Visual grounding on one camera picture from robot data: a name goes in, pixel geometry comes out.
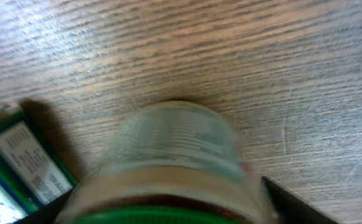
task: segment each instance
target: wooden table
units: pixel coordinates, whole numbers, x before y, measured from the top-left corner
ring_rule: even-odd
[[[362,1],[1,0],[0,105],[20,102],[79,178],[132,110],[229,119],[260,171],[362,223]]]

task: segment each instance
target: wooden surface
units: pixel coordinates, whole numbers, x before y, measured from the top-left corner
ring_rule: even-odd
[[[265,175],[362,223],[362,1],[1,0],[0,104],[25,107],[77,177],[126,114],[223,114]]]

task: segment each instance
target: dark object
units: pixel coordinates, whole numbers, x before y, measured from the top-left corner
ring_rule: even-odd
[[[262,185],[267,188],[270,200],[279,214],[280,223],[337,224],[336,221],[318,212],[302,201],[293,192],[289,191],[270,177],[263,177]],[[16,224],[54,223],[57,214],[60,212],[60,209],[63,207],[70,194],[71,192],[66,193],[43,209],[16,222]]]

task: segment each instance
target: green lid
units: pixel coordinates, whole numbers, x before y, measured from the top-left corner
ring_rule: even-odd
[[[163,206],[137,206],[105,210],[100,213],[82,216],[74,224],[108,223],[155,223],[155,224],[235,224],[219,215],[185,208]]]

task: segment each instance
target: barcode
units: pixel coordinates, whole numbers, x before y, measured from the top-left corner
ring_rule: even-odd
[[[25,139],[30,139],[30,136],[24,128],[21,128],[7,137],[5,141],[11,149],[15,149]]]

